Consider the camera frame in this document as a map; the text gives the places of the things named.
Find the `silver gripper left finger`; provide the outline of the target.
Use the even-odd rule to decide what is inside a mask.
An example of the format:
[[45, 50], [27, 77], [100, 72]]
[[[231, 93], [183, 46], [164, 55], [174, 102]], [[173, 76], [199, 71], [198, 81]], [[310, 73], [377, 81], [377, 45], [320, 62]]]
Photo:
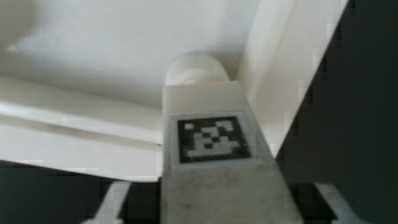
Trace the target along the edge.
[[158, 184], [116, 181], [95, 217], [82, 224], [160, 224]]

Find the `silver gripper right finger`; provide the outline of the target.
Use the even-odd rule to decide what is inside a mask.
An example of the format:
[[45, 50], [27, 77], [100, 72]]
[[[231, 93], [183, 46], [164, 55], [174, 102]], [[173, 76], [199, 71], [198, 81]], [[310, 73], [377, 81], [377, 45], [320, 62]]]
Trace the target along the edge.
[[290, 190], [304, 224], [368, 224], [333, 184], [295, 183]]

